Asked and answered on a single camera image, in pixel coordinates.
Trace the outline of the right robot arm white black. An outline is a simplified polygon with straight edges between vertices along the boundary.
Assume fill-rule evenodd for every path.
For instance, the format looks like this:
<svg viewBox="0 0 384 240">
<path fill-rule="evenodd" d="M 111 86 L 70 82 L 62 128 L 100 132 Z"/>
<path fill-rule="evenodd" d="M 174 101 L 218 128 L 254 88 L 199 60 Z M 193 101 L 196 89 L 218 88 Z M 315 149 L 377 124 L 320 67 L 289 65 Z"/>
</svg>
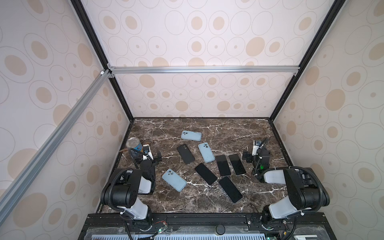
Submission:
<svg viewBox="0 0 384 240">
<path fill-rule="evenodd" d="M 286 197 L 263 208 L 262 224 L 314 213 L 330 204 L 331 198 L 327 190 L 311 168 L 270 168 L 270 152 L 260 146 L 251 153 L 244 151 L 242 159 L 253 164 L 252 175 L 259 182 L 285 185 L 288 191 Z"/>
</svg>

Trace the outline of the black phone purple edge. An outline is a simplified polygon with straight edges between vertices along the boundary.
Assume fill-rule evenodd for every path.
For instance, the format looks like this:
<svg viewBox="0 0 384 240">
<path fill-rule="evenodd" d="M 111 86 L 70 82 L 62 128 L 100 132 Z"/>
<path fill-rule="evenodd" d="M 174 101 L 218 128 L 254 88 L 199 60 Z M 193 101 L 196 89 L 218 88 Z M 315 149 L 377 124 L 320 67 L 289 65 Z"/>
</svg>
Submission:
<svg viewBox="0 0 384 240">
<path fill-rule="evenodd" d="M 208 185 L 212 185 L 218 178 L 203 164 L 195 167 L 195 171 L 205 180 Z"/>
</svg>

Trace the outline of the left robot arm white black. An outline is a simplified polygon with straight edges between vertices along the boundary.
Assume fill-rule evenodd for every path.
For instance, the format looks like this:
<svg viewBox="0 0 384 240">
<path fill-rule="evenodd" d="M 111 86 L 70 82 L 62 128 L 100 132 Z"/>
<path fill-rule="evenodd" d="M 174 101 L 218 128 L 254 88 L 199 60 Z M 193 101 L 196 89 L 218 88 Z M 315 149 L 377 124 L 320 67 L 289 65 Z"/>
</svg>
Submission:
<svg viewBox="0 0 384 240">
<path fill-rule="evenodd" d="M 138 195 L 151 195 L 156 187 L 156 166 L 162 161 L 158 152 L 154 157 L 143 154 L 139 169 L 116 169 L 101 193 L 101 204 L 109 206 L 120 216 L 133 224 L 148 226 L 153 224 L 152 211 Z"/>
</svg>

